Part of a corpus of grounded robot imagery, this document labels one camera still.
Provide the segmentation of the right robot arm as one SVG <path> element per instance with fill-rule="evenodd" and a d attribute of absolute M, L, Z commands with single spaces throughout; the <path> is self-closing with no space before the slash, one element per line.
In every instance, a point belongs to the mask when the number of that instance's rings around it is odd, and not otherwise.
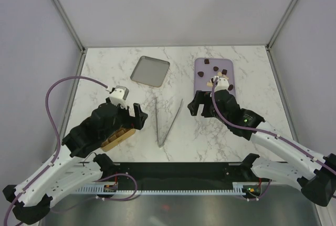
<path fill-rule="evenodd" d="M 203 106 L 204 118 L 216 118 L 236 136 L 273 152 L 283 163 L 266 160 L 258 155 L 248 156 L 240 167 L 246 181 L 256 177 L 271 179 L 294 187 L 311 202 L 325 207 L 335 198 L 335 154 L 324 156 L 294 140 L 287 139 L 252 110 L 239 106 L 227 90 L 205 92 L 198 90 L 187 105 L 192 116 Z"/>

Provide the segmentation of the metal tongs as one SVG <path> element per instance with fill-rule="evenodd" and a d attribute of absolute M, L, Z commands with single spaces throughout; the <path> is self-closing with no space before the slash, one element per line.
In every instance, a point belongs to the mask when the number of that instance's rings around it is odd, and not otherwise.
<path fill-rule="evenodd" d="M 177 108 L 174 116 L 172 114 L 163 113 L 159 109 L 159 99 L 157 96 L 154 97 L 155 100 L 155 128 L 156 128 L 156 143 L 159 148 L 165 145 L 165 142 L 170 135 L 173 126 L 181 112 L 183 106 L 183 99 L 181 99 L 179 106 Z"/>

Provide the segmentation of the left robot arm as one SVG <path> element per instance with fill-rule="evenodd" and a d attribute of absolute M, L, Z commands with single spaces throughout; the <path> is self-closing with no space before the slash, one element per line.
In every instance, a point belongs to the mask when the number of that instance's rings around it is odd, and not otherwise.
<path fill-rule="evenodd" d="M 15 218 L 27 225 L 34 224 L 61 199 L 86 183 L 111 180 L 116 166 L 105 153 L 96 155 L 83 169 L 70 175 L 65 173 L 121 128 L 141 130 L 148 115 L 139 104 L 135 103 L 133 107 L 135 115 L 130 116 L 128 107 L 123 109 L 107 100 L 70 130 L 49 162 L 21 184 L 6 186 L 3 194 L 11 202 L 9 210 Z"/>

